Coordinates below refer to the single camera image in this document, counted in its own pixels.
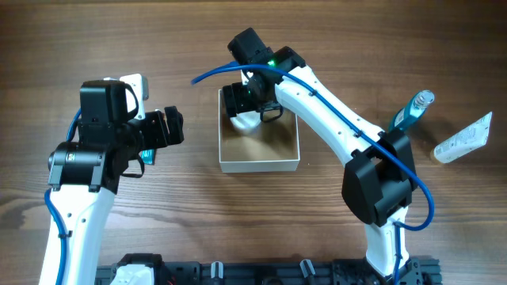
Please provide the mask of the white round jar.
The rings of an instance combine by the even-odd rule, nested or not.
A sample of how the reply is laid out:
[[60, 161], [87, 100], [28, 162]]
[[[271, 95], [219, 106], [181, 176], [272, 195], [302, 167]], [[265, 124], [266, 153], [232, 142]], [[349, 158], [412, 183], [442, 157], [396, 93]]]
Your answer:
[[233, 128], [243, 134], [256, 131], [261, 124], [260, 114], [255, 111], [239, 113], [231, 117], [230, 121]]

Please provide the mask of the teal mouthwash bottle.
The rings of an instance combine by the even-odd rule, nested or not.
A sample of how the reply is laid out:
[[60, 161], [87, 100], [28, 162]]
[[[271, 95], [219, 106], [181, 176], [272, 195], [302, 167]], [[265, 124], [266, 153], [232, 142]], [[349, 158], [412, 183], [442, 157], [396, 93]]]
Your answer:
[[399, 129], [406, 131], [425, 114], [426, 109], [435, 101], [435, 94], [422, 90], [414, 95], [408, 104], [400, 109], [390, 123], [388, 131]]

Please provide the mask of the white lotion tube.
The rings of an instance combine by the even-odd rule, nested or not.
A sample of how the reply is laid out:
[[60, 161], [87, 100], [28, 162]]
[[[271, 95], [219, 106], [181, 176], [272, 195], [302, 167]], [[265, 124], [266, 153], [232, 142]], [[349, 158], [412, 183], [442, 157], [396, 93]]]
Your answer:
[[430, 153], [441, 164], [453, 162], [473, 150], [485, 146], [489, 138], [492, 112], [438, 144]]

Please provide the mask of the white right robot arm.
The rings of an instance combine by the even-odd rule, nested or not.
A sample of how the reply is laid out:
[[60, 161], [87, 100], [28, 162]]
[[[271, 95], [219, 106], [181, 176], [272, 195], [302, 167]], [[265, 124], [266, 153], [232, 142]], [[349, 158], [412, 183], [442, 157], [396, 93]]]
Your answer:
[[378, 276], [392, 280], [409, 257], [402, 224], [417, 187], [409, 139], [357, 115], [290, 47], [273, 51], [248, 28], [227, 48], [234, 60], [225, 70], [242, 76], [221, 89], [233, 128], [251, 134], [286, 112], [302, 119], [344, 166], [341, 194], [365, 225], [366, 261]]

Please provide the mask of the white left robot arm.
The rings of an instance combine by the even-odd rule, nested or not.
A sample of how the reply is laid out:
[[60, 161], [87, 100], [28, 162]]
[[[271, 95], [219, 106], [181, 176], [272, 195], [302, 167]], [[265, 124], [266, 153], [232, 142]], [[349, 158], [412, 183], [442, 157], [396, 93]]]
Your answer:
[[51, 225], [40, 274], [42, 284], [91, 284], [101, 239], [121, 177], [144, 150], [180, 144], [183, 115], [176, 107], [140, 115], [128, 108], [133, 86], [119, 80], [84, 82], [80, 112], [48, 158], [44, 202]]

